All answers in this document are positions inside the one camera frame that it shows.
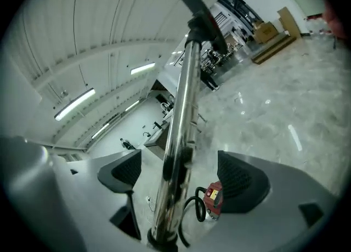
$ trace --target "black cover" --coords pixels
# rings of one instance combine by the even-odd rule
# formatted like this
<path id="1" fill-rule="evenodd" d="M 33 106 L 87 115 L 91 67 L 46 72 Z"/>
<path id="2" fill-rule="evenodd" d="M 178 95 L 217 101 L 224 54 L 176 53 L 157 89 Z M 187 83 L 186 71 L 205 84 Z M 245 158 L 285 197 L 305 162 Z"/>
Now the black cover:
<path id="1" fill-rule="evenodd" d="M 115 193 L 133 192 L 141 173 L 141 150 L 111 162 L 100 168 L 99 181 Z"/>
<path id="2" fill-rule="evenodd" d="M 318 204 L 314 202 L 300 204 L 298 207 L 310 228 L 324 215 Z"/>
<path id="3" fill-rule="evenodd" d="M 141 240 L 141 235 L 135 217 L 132 193 L 140 173 L 141 150 L 135 150 L 123 158 L 101 167 L 98 172 L 99 181 L 112 192 L 128 194 L 128 204 L 119 209 L 110 222 L 138 240 Z"/>
<path id="4" fill-rule="evenodd" d="M 221 213 L 249 212 L 270 189 L 268 177 L 262 170 L 224 151 L 218 151 L 217 175 L 223 189 Z"/>

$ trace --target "fluorescent ceiling light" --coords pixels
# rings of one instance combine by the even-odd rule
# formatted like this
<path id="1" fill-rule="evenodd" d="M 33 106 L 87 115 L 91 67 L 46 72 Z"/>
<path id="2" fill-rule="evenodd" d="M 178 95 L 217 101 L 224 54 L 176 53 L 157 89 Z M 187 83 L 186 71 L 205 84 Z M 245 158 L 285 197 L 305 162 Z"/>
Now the fluorescent ceiling light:
<path id="1" fill-rule="evenodd" d="M 94 139 L 96 136 L 98 136 L 101 132 L 104 131 L 104 129 L 106 129 L 110 124 L 106 123 L 98 132 L 96 132 L 93 136 L 92 139 Z"/>
<path id="2" fill-rule="evenodd" d="M 82 95 L 75 98 L 71 101 L 66 107 L 64 107 L 60 112 L 55 115 L 55 119 L 59 122 L 63 119 L 69 112 L 71 112 L 75 107 L 79 104 L 86 101 L 89 97 L 95 94 L 95 90 L 93 88 L 89 89 L 87 92 L 84 92 Z"/>
<path id="3" fill-rule="evenodd" d="M 139 73 L 139 72 L 144 71 L 146 69 L 152 68 L 154 66 L 155 66 L 155 63 L 150 63 L 150 64 L 144 65 L 142 67 L 138 67 L 138 68 L 132 69 L 131 70 L 131 75 Z"/>
<path id="4" fill-rule="evenodd" d="M 133 108 L 133 107 L 134 107 L 136 104 L 138 104 L 138 103 L 139 103 L 139 100 L 138 100 L 137 102 L 131 104 L 128 108 L 126 108 L 126 112 L 127 112 L 128 110 L 130 110 L 131 108 Z"/>

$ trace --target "ceiling beam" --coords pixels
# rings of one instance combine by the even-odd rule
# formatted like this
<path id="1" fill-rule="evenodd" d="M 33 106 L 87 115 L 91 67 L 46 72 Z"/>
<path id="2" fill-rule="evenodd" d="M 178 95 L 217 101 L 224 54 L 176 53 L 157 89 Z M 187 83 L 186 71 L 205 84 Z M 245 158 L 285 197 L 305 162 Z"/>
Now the ceiling beam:
<path id="1" fill-rule="evenodd" d="M 32 82 L 33 87 L 40 91 L 46 84 L 51 82 L 55 76 L 64 73 L 65 71 L 78 66 L 81 62 L 86 61 L 87 59 L 96 56 L 102 53 L 108 53 L 125 47 L 135 47 L 139 45 L 170 45 L 174 42 L 172 39 L 156 39 L 156 40 L 137 40 L 129 41 L 115 44 L 103 45 L 101 47 L 96 47 L 84 52 L 81 52 L 77 55 L 74 55 L 65 61 L 58 63 L 56 66 L 53 66 L 51 70 L 48 70 L 43 75 L 39 76 Z"/>
<path id="2" fill-rule="evenodd" d="M 125 89 L 131 87 L 132 85 L 139 83 L 143 80 L 145 74 L 140 75 L 139 77 L 132 79 L 126 83 L 123 83 L 118 88 L 114 89 L 113 91 L 105 94 L 97 101 L 91 103 L 89 106 L 85 107 L 84 109 L 77 112 L 77 114 L 71 118 L 69 122 L 66 123 L 63 128 L 61 128 L 53 137 L 52 143 L 57 144 L 59 140 L 74 126 L 76 125 L 83 117 L 87 114 L 92 112 L 94 109 L 98 108 L 102 103 L 110 100 L 113 97 L 116 97 L 120 92 L 124 91 Z"/>
<path id="3" fill-rule="evenodd" d="M 53 145 L 51 142 L 44 142 L 44 141 L 39 141 L 39 140 L 32 140 L 26 138 L 29 142 L 32 142 L 34 144 L 42 145 L 45 148 L 60 148 L 60 149 L 65 149 L 65 150 L 75 150 L 75 151 L 85 151 L 85 148 L 78 148 L 78 147 L 72 147 L 72 146 L 64 146 L 64 145 Z"/>
<path id="4" fill-rule="evenodd" d="M 106 123 L 106 121 L 108 121 L 111 117 L 113 117 L 116 114 L 121 114 L 122 112 L 124 112 L 126 110 L 126 108 L 128 108 L 131 104 L 135 103 L 136 101 L 139 100 L 139 92 L 135 93 L 131 98 L 129 98 L 127 101 L 125 101 L 124 103 L 122 103 L 121 105 L 119 105 L 118 107 L 116 107 L 115 109 L 113 109 L 112 111 L 110 111 L 108 114 L 106 114 L 105 116 L 103 116 L 96 124 L 96 128 L 95 127 L 90 127 L 83 135 L 82 137 L 80 137 L 76 142 L 75 142 L 75 146 L 79 146 L 81 143 L 83 143 L 86 138 L 94 135 L 96 132 L 98 132 L 100 130 L 100 128 L 102 127 L 103 124 Z"/>

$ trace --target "cardboard box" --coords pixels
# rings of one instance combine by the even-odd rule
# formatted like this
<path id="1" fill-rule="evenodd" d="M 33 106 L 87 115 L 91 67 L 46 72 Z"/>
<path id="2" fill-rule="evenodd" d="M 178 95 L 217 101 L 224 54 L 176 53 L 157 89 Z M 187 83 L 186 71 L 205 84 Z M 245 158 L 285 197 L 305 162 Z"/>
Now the cardboard box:
<path id="1" fill-rule="evenodd" d="M 263 21 L 256 20 L 253 22 L 253 28 L 256 30 L 259 28 L 259 26 L 263 23 Z"/>
<path id="2" fill-rule="evenodd" d="M 280 23 L 285 30 L 288 30 L 290 36 L 294 38 L 301 38 L 300 29 L 298 28 L 295 19 L 292 17 L 287 7 L 283 7 L 282 9 L 278 10 L 278 14 L 280 15 Z"/>
<path id="3" fill-rule="evenodd" d="M 231 34 L 225 37 L 225 42 L 230 43 L 233 47 L 237 44 L 237 41 L 232 37 Z"/>
<path id="4" fill-rule="evenodd" d="M 252 35 L 252 37 L 256 41 L 256 43 L 262 44 L 261 40 L 256 35 Z"/>
<path id="5" fill-rule="evenodd" d="M 276 35 L 278 35 L 278 31 L 271 22 L 268 22 L 260 24 L 259 28 L 255 30 L 253 38 L 256 42 L 265 43 Z"/>

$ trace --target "wooden pallet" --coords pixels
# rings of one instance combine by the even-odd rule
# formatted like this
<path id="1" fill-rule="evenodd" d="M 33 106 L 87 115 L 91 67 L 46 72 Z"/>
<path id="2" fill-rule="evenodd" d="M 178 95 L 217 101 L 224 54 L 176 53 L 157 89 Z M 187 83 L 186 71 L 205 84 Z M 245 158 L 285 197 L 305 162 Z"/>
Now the wooden pallet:
<path id="1" fill-rule="evenodd" d="M 251 60 L 256 64 L 261 64 L 265 62 L 267 59 L 271 58 L 274 54 L 286 48 L 289 44 L 291 44 L 295 40 L 296 40 L 295 37 L 285 35 L 275 43 L 271 44 L 269 47 L 265 48 L 264 50 L 262 50 L 261 52 L 253 56 Z"/>

